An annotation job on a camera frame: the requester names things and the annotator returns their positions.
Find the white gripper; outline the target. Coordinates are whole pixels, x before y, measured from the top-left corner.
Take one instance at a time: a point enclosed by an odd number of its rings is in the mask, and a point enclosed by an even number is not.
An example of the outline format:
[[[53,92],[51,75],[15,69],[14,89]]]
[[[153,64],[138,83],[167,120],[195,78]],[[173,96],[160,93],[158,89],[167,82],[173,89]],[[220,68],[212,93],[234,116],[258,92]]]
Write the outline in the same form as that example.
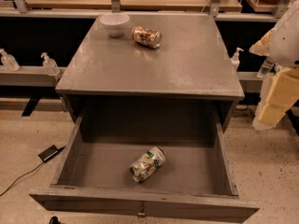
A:
[[[272,42],[275,30],[269,30],[260,40],[249,48],[258,56],[272,56]],[[257,131],[273,129],[299,100],[299,70],[285,68],[275,75],[267,74],[260,92],[260,102],[252,122]]]

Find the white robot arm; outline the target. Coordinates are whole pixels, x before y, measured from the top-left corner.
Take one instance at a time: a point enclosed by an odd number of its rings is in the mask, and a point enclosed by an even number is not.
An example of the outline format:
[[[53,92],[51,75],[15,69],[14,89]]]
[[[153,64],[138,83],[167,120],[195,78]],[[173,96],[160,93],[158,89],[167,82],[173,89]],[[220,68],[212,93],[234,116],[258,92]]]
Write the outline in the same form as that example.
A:
[[[258,131],[273,129],[299,100],[299,1],[283,14],[276,25],[249,49],[282,66],[262,84],[253,127]]]

